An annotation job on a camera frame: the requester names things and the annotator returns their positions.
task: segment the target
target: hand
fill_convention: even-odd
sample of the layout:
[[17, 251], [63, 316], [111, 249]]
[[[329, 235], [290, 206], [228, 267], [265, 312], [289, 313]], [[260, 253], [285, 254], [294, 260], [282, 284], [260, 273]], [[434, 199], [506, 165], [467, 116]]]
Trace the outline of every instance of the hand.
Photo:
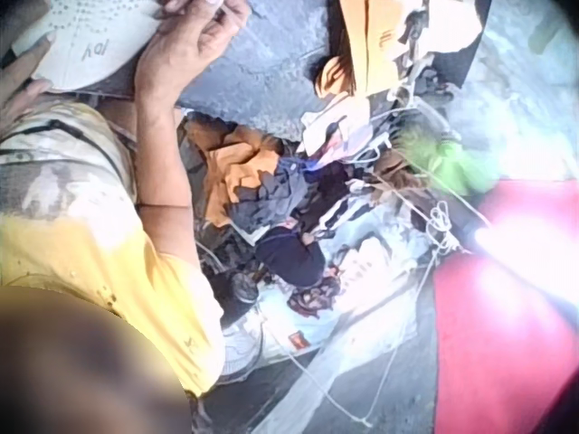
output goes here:
[[183, 89], [223, 54], [247, 22], [245, 0], [173, 0], [164, 7], [168, 18], [143, 53], [135, 76], [137, 101], [163, 108], [175, 105]]
[[[5, 56], [20, 33], [47, 14], [48, 10], [47, 1], [25, 0], [18, 2], [0, 19], [0, 59]], [[40, 79], [21, 89], [50, 50], [53, 41], [54, 33], [48, 33], [30, 50], [0, 71], [0, 136], [33, 105], [41, 93], [52, 86], [49, 80]]]

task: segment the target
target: orange fabric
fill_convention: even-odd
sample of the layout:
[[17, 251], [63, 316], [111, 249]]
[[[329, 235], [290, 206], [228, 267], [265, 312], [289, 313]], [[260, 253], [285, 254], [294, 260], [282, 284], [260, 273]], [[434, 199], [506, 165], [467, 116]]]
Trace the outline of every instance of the orange fabric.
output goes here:
[[365, 95], [368, 74], [365, 45], [367, 2], [366, 0], [340, 0], [340, 7], [346, 23], [347, 38], [352, 55], [352, 69], [354, 70], [353, 91], [355, 95]]
[[222, 121], [190, 120], [185, 129], [189, 143], [199, 147], [207, 160], [205, 219], [221, 228], [231, 222], [227, 205], [239, 201], [235, 187], [259, 187], [261, 172], [274, 173], [280, 141], [244, 126], [228, 132]]
[[397, 0], [340, 0], [340, 6], [351, 62], [334, 58], [326, 64], [316, 83], [318, 96], [343, 90], [369, 96], [397, 85], [394, 59], [406, 51], [397, 41], [397, 28], [405, 16], [403, 4]]
[[398, 46], [396, 27], [402, 19], [403, 6], [398, 1], [368, 2], [366, 96], [390, 89], [398, 83], [398, 67], [390, 56]]

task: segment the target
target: sleeve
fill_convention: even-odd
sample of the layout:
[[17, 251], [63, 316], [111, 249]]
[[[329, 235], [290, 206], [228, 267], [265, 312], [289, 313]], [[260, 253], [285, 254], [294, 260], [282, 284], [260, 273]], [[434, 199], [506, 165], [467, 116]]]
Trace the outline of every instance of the sleeve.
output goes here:
[[147, 264], [149, 281], [162, 306], [163, 353], [184, 389], [195, 396], [217, 381], [225, 363], [220, 319], [223, 310], [202, 271], [182, 259], [155, 254]]

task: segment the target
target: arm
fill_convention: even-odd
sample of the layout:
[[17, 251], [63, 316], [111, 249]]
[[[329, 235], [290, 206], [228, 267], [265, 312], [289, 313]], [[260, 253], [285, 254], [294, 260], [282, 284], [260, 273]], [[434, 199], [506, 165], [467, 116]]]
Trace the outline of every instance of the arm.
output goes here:
[[162, 253], [198, 264], [191, 188], [176, 143], [173, 109], [183, 89], [219, 57], [247, 20], [244, 0], [226, 0], [236, 14], [215, 18], [217, 5], [186, 0], [171, 5], [169, 18], [143, 53], [135, 77], [137, 181], [143, 227]]

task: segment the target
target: black strap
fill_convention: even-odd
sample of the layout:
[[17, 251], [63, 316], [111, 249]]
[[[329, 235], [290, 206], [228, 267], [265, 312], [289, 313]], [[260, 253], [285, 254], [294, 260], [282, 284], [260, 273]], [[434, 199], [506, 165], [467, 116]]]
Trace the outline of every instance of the black strap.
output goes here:
[[[65, 124], [64, 122], [60, 121], [59, 119], [52, 119], [52, 120], [48, 121], [48, 123], [46, 125], [42, 125], [39, 127], [30, 127], [30, 128], [25, 129], [23, 131], [16, 131], [13, 134], [10, 134], [6, 137], [2, 137], [2, 139], [0, 140], [0, 145], [2, 145], [6, 140], [11, 139], [12, 137], [20, 136], [22, 134], [24, 134], [25, 136], [28, 136], [31, 134], [42, 133], [44, 131], [52, 131], [54, 129], [59, 129], [60, 131], [64, 131], [69, 136], [73, 136], [74, 138], [86, 143], [87, 145], [94, 147], [97, 151], [99, 151], [102, 154], [102, 156], [104, 156], [107, 159], [107, 161], [110, 163], [110, 166], [113, 168], [113, 170], [115, 171], [115, 173], [119, 177], [119, 180], [121, 182], [123, 182], [123, 177], [121, 176], [120, 171], [117, 168], [117, 165], [115, 165], [115, 162], [112, 161], [112, 158], [110, 158], [109, 154], [107, 154], [104, 151], [104, 149], [102, 149], [99, 145], [97, 145], [92, 140], [90, 140], [88, 137], [86, 137], [84, 135], [84, 133], [82, 131], [80, 131], [78, 128], [72, 127], [68, 124]], [[0, 155], [6, 155], [6, 154], [11, 154], [11, 153], [16, 153], [16, 152], [23, 152], [23, 149], [0, 149]]]

